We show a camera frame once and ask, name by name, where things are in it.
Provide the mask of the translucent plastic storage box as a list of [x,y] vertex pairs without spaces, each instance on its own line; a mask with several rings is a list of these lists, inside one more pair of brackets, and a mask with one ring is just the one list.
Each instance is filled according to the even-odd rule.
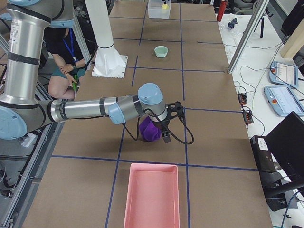
[[168,9],[162,9],[162,0],[149,0],[148,1],[148,16],[151,19],[168,19],[171,11],[171,1],[166,0],[169,5]]

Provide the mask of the black computer box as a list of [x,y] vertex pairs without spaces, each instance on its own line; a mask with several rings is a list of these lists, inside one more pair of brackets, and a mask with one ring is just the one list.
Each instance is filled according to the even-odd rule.
[[265,142],[265,137],[255,135],[250,139],[250,143],[258,170],[267,173],[276,172],[272,154]]

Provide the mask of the purple crumpled cloth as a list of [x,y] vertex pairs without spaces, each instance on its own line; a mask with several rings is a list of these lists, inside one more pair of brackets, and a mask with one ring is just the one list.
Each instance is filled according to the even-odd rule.
[[154,142],[160,139],[162,135],[160,129],[153,124],[153,121],[149,117],[146,117],[139,124],[139,130],[142,138],[148,142]]

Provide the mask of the mint green bowl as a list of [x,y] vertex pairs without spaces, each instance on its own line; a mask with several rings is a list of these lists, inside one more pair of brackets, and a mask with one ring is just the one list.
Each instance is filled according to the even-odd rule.
[[164,58],[167,56],[169,50],[166,46],[156,46],[154,48],[154,52],[155,52],[156,57]]

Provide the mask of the red cylinder bottle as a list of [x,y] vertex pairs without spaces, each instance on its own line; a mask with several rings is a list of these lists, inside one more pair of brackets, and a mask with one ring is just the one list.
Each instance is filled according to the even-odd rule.
[[221,22],[223,14],[224,14],[224,12],[226,10],[226,6],[227,6],[227,1],[226,0],[222,0],[220,2],[218,14],[217,14],[217,22]]

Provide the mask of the pink plastic bin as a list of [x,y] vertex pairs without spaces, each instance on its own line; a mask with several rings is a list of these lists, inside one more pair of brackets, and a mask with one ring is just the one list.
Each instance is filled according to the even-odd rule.
[[132,163],[125,208],[125,228],[179,228],[178,167]]

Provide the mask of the black usb hub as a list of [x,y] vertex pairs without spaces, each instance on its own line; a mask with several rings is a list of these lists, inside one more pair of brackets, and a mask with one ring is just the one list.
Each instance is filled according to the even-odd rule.
[[239,94],[237,94],[237,97],[238,97],[238,100],[239,100],[239,103],[241,106],[247,105],[247,95],[246,94],[239,93]]

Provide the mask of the seated person black shirt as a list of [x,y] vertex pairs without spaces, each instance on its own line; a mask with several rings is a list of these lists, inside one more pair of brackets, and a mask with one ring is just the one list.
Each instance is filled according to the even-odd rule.
[[44,30],[47,51],[57,65],[48,84],[53,98],[74,99],[76,86],[86,73],[86,62],[72,28],[50,28]]

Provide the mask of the black monitor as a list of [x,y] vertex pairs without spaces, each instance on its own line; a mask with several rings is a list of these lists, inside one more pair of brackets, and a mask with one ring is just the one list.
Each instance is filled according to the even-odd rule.
[[304,177],[304,121],[292,111],[265,138],[266,144],[292,181]]

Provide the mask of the near blue teach pendant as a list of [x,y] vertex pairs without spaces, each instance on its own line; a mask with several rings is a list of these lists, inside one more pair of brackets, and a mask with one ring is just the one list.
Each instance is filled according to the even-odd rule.
[[300,117],[304,116],[304,107],[289,86],[265,86],[264,94],[278,116],[286,117],[292,111]]

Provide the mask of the blue teach pendant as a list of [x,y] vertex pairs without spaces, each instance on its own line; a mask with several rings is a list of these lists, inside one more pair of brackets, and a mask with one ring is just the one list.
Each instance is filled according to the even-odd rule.
[[296,64],[285,64],[273,61],[269,69],[269,80],[277,85],[299,87],[298,67]]
[[300,117],[304,116],[304,107],[289,86],[265,86],[264,94],[278,116],[286,117],[292,111]]

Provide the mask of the far blue teach pendant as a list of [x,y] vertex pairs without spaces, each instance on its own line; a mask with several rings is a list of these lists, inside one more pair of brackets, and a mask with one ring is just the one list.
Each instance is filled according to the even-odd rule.
[[277,85],[299,87],[298,67],[296,64],[285,64],[273,61],[269,69],[269,80]]

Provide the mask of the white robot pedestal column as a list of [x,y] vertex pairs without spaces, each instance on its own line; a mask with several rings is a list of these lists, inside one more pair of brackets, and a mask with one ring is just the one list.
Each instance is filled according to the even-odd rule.
[[115,49],[105,0],[86,0],[86,7],[97,43],[94,77],[123,78],[128,56]]

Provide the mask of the aluminium frame post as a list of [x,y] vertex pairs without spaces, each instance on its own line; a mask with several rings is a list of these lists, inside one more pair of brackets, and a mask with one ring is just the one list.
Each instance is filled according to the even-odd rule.
[[238,61],[240,60],[241,55],[243,54],[245,47],[250,39],[250,36],[253,33],[254,28],[257,26],[260,18],[263,15],[263,12],[268,5],[269,0],[260,0],[257,4],[256,9],[253,11],[253,14],[247,24],[247,27],[245,31],[243,32],[243,36],[240,40],[239,45],[237,46],[237,49],[232,57],[232,60],[228,66],[228,74],[232,74],[234,69],[236,68],[236,65]]

